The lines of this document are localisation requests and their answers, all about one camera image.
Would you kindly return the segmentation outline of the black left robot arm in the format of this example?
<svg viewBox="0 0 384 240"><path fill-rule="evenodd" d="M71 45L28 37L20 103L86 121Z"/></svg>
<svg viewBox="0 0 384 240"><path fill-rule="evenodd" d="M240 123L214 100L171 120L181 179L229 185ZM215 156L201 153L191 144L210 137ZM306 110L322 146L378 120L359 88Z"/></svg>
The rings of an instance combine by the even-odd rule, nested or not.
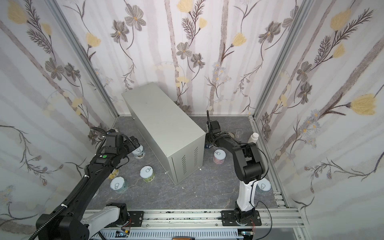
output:
<svg viewBox="0 0 384 240"><path fill-rule="evenodd" d="M81 220L93 196L105 179L118 167L121 160L140 147L134 136L110 130L98 148L85 174L65 200L51 214L41 215L31 240L88 240L94 235L91 224Z"/></svg>

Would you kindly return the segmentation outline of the pink label can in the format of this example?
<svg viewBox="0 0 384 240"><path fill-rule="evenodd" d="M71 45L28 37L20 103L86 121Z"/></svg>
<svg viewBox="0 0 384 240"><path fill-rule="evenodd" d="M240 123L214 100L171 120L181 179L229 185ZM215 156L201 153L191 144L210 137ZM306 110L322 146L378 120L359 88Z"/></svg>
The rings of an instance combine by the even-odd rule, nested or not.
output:
<svg viewBox="0 0 384 240"><path fill-rule="evenodd" d="M214 162L218 165L221 165L224 163L225 159L226 159L226 152L222 149L218 149L214 152Z"/></svg>

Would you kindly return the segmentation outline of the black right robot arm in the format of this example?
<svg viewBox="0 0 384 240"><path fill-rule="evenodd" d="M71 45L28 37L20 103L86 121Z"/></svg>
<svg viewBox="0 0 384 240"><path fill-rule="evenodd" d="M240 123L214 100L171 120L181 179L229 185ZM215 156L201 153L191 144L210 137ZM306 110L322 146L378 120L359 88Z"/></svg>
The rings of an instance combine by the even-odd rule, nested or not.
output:
<svg viewBox="0 0 384 240"><path fill-rule="evenodd" d="M255 224L253 219L257 216L255 204L257 182L268 173L262 158L264 152L256 143L243 143L229 133L223 132L219 122L212 121L210 111L207 111L205 148L212 147L225 149L232 154L235 174L240 181L239 196L233 213L224 214L222 219L240 226Z"/></svg>

